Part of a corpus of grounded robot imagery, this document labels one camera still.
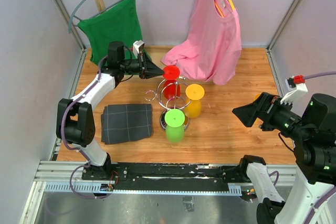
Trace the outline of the red wine glass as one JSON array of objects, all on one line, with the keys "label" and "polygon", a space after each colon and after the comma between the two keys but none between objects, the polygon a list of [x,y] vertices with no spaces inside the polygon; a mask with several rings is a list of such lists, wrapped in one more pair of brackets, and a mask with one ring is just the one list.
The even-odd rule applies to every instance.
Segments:
[{"label": "red wine glass", "polygon": [[175,95],[181,95],[181,87],[178,84],[177,87],[175,86],[175,82],[180,75],[180,70],[175,65],[166,66],[163,69],[164,75],[163,78],[165,79],[164,86],[163,86],[163,95],[166,99],[170,99]]}]

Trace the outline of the green wine glass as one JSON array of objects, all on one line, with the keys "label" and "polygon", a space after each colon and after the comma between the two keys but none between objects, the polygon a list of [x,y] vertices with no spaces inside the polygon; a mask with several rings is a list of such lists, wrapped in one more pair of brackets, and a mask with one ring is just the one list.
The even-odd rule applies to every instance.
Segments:
[{"label": "green wine glass", "polygon": [[166,138],[172,143],[179,143],[184,137],[185,115],[179,109],[168,110],[164,117]]}]

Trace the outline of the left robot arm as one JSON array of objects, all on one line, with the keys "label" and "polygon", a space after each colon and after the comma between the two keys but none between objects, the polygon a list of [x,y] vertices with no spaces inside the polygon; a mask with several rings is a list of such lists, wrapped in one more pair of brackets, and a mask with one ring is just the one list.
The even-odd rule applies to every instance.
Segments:
[{"label": "left robot arm", "polygon": [[164,72],[144,51],[142,40],[135,41],[130,48],[121,41],[113,41],[108,45],[107,55],[99,61],[93,81],[76,96],[58,103],[56,135],[68,150],[77,151],[86,159],[83,167],[86,179],[105,180],[112,175],[110,155],[95,140],[93,112],[125,74],[149,79]]}]

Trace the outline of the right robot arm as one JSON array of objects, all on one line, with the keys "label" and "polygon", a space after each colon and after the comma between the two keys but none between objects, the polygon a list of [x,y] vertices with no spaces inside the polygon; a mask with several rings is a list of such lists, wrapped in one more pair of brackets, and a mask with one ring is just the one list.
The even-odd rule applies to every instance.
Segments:
[{"label": "right robot arm", "polygon": [[245,155],[237,166],[219,167],[206,172],[199,165],[160,166],[154,176],[163,179],[212,178],[223,182],[240,179],[252,183],[256,197],[258,223],[316,223],[327,201],[335,194],[335,97],[323,93],[312,95],[302,116],[293,113],[292,104],[307,93],[307,77],[287,79],[290,91],[284,97],[263,92],[250,104],[233,109],[245,127],[257,119],[263,131],[278,130],[280,139],[293,141],[297,169],[293,187],[283,199],[271,180],[262,157]]}]

